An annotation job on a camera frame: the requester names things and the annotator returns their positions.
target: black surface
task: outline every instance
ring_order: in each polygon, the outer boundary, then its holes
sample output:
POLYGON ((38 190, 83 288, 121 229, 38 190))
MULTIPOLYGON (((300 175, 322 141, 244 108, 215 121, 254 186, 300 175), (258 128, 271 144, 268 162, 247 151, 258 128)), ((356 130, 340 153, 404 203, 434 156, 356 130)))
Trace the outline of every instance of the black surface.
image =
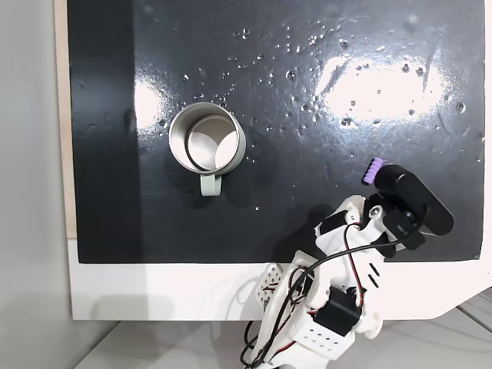
POLYGON ((418 175, 455 217, 450 235, 393 261, 479 256, 483 1, 68 0, 68 10, 81 262, 313 254, 312 228, 347 196, 374 192, 361 185, 374 156, 418 175), (194 101, 225 102, 248 140, 217 198, 200 196, 168 147, 169 123, 194 101))

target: white bracket with holes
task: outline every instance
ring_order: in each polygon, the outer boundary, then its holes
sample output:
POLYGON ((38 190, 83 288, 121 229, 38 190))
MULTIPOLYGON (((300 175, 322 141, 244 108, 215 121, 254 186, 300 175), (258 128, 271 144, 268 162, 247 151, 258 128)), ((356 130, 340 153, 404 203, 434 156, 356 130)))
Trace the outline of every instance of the white bracket with holes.
POLYGON ((274 295, 275 289, 283 276, 284 272, 277 264, 269 264, 260 276, 260 283, 256 285, 255 297, 263 309, 274 295))
POLYGON ((355 342, 355 333, 351 331, 343 337, 312 320, 306 320, 298 328, 294 340, 330 360, 337 360, 355 342))

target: screw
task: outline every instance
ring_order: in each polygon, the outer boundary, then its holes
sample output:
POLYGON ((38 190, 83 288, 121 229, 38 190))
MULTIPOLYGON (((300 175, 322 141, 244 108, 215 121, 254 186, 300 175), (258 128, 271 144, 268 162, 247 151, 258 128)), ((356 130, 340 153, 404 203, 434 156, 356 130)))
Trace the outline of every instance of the screw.
POLYGON ((372 217, 375 217, 377 214, 379 214, 379 210, 380 208, 378 206, 375 206, 371 209, 371 211, 369 211, 369 214, 372 216, 372 217))

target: gray wall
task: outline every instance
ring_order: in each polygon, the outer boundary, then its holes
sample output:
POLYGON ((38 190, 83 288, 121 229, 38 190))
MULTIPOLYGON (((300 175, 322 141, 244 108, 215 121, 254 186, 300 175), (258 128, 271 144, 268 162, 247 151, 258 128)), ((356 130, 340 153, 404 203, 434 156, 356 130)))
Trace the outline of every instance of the gray wall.
POLYGON ((0 35, 0 368, 70 368, 113 323, 70 317, 52 0, 4 0, 0 35))

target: mug handle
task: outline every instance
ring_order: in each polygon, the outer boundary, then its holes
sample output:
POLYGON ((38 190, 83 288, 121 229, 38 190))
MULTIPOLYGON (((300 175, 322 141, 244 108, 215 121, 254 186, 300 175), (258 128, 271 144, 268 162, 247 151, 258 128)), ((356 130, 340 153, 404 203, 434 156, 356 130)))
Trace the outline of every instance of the mug handle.
POLYGON ((200 175, 200 188, 202 196, 219 196, 221 194, 221 175, 200 175))

